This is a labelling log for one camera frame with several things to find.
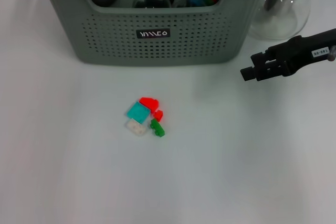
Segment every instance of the gray plastic basket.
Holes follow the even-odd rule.
[[[259,0],[220,0],[194,8],[112,8],[91,0],[51,0],[80,60],[102,65],[171,66],[235,57]],[[170,37],[138,38],[137,30],[168,29]]]

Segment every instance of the white table surface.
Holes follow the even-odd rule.
[[[310,36],[334,28],[312,0]],[[49,0],[0,0],[1,224],[336,223],[336,65],[244,82],[271,42],[209,66],[92,66]],[[166,136],[124,115],[159,99]]]

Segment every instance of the glass jar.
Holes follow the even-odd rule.
[[[263,0],[250,33],[262,39],[289,39],[304,28],[310,8],[311,0]]]
[[[175,1],[173,7],[182,8],[182,7],[202,7],[206,6],[203,0],[177,0]]]
[[[171,8],[174,0],[134,0],[133,8]]]

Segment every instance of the teal block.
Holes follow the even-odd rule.
[[[150,113],[150,109],[148,109],[141,103],[136,102],[135,105],[127,112],[127,116],[142,124]]]

